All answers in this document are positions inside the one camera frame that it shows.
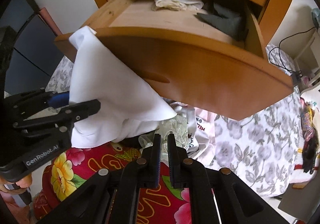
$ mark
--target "bed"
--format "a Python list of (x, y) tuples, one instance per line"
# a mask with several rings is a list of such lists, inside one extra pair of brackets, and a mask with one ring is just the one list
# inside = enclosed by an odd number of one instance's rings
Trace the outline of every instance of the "bed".
[[(267, 53), (274, 47), (269, 44)], [(280, 53), (284, 65), (294, 70), (292, 59)], [(281, 64), (277, 49), (270, 59)], [(46, 90), (68, 91), (72, 69), (73, 63), (63, 57)], [(217, 115), (216, 154), (209, 168), (229, 167), (260, 196), (284, 193), (294, 169), (299, 138), (302, 138), (299, 100), (299, 90), (295, 87), (286, 98), (241, 121)]]

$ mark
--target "open drawer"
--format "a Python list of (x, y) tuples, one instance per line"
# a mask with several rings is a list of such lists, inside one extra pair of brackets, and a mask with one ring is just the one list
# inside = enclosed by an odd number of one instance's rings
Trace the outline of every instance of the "open drawer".
[[(196, 12), (153, 11), (153, 2), (111, 0), (84, 25), (159, 95), (241, 120), (292, 93), (291, 78), (268, 63), (249, 8), (248, 35), (237, 42)], [(69, 36), (55, 43), (74, 60)]]

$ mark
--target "fabric pile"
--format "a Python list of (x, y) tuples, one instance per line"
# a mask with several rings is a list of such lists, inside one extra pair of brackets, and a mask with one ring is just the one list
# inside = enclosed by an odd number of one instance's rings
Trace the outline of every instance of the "fabric pile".
[[(276, 46), (269, 44), (267, 53), (274, 47)], [(286, 68), (295, 70), (293, 60), (282, 50), (280, 53), (272, 52), (270, 60), (280, 65), (280, 57)], [(46, 91), (68, 91), (72, 69), (73, 63), (64, 57)], [(303, 139), (299, 101), (300, 93), (295, 87), (291, 95), (239, 122), (213, 113), (211, 117), (197, 114), (207, 119), (207, 122), (213, 122), (215, 118), (215, 137), (212, 139), (216, 145), (215, 156), (206, 167), (214, 170), (229, 167), (260, 196), (270, 197), (284, 193), (295, 166), (299, 140)], [(189, 153), (195, 141), (190, 138)], [(124, 139), (121, 143), (126, 147), (141, 148), (138, 137)]]
[(207, 13), (195, 14), (199, 20), (242, 41), (248, 34), (244, 5), (241, 0), (155, 0), (152, 10), (198, 11), (203, 8)]
[[(70, 104), (98, 99), (100, 111), (75, 123), (72, 147), (92, 148), (120, 142), (150, 131), (162, 136), (162, 161), (168, 162), (166, 139), (170, 131), (189, 156), (209, 165), (215, 153), (216, 114), (173, 100), (164, 100), (137, 76), (86, 26), (70, 37), (78, 50), (70, 83)], [(153, 135), (140, 138), (143, 148)]]
[(200, 10), (203, 5), (201, 0), (155, 0), (153, 10), (169, 9), (172, 11), (197, 11)]

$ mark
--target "yellow flower pattern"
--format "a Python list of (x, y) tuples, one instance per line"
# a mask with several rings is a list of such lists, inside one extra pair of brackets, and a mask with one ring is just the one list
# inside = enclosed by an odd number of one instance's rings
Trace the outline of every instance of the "yellow flower pattern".
[(73, 177), (72, 162), (67, 160), (66, 153), (60, 154), (54, 161), (51, 176), (53, 190), (60, 201), (76, 190), (76, 185), (72, 182)]
[(136, 160), (140, 156), (140, 151), (135, 148), (130, 148), (127, 151), (124, 151), (122, 155), (116, 155), (117, 158), (126, 160), (127, 162), (131, 162)]

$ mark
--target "pink flower pattern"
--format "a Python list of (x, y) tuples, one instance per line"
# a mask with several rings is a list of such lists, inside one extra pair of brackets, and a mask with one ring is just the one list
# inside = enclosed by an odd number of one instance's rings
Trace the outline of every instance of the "pink flower pattern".
[(70, 160), (74, 166), (80, 165), (85, 158), (84, 152), (90, 151), (90, 150), (91, 148), (80, 149), (80, 148), (72, 147), (66, 150), (67, 160)]
[(180, 193), (182, 199), (187, 203), (183, 204), (173, 215), (176, 220), (176, 224), (191, 224), (191, 204), (189, 188), (185, 188)]
[(38, 194), (38, 196), (35, 197), (33, 204), (38, 209), (40, 209), (42, 206), (48, 205), (48, 202), (47, 202), (47, 199), (44, 195), (43, 190), (41, 190), (40, 193)]

